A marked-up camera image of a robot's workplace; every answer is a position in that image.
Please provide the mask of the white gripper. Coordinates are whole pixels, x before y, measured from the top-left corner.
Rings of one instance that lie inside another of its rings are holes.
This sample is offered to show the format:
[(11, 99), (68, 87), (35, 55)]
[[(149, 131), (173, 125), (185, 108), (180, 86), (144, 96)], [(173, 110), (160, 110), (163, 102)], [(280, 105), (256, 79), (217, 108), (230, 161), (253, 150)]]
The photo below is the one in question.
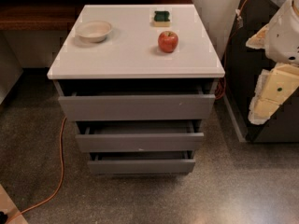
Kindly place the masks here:
[(265, 49), (266, 57), (277, 62), (262, 70), (249, 105), (249, 121), (262, 125), (299, 88), (299, 0), (286, 0), (246, 46)]

